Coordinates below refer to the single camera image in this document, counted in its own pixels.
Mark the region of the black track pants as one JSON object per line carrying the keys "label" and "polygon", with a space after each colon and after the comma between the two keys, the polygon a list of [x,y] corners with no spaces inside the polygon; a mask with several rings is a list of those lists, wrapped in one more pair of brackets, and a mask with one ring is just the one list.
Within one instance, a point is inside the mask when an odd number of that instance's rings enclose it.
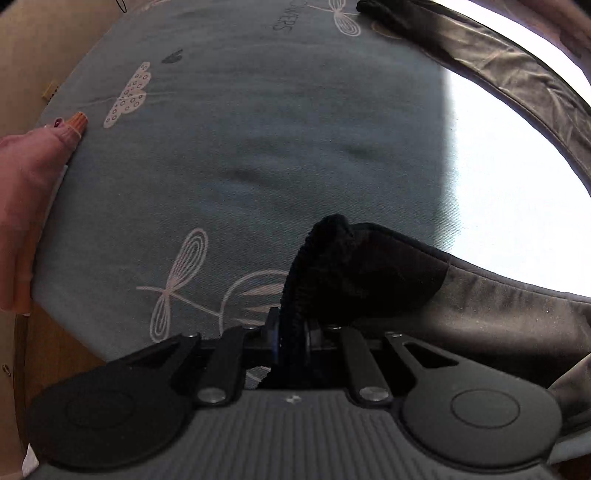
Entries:
{"label": "black track pants", "polygon": [[269,1],[266,140],[236,194],[270,223],[284,265],[331,214],[456,257],[417,312],[402,287],[339,264],[375,317],[549,387],[574,445],[590,436],[590,200],[560,155],[479,86],[349,1]]}

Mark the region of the blue floral bed sheet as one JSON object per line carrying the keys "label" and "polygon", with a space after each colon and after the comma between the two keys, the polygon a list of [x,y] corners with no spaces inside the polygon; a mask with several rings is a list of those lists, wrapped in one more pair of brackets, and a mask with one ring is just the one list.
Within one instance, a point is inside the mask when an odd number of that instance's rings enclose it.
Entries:
{"label": "blue floral bed sheet", "polygon": [[267,137],[266,2],[134,12],[42,114],[81,111],[88,127],[43,232],[33,297],[103,358],[257,324],[280,301],[304,238],[276,264],[269,220],[238,197],[235,176],[259,166]]}

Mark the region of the pink cloth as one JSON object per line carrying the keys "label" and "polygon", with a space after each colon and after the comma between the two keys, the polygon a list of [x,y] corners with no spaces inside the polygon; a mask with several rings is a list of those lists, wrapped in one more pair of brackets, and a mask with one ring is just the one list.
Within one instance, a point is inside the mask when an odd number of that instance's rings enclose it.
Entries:
{"label": "pink cloth", "polygon": [[70,119],[1,139],[1,309],[31,312],[33,261],[67,163],[88,119]]}

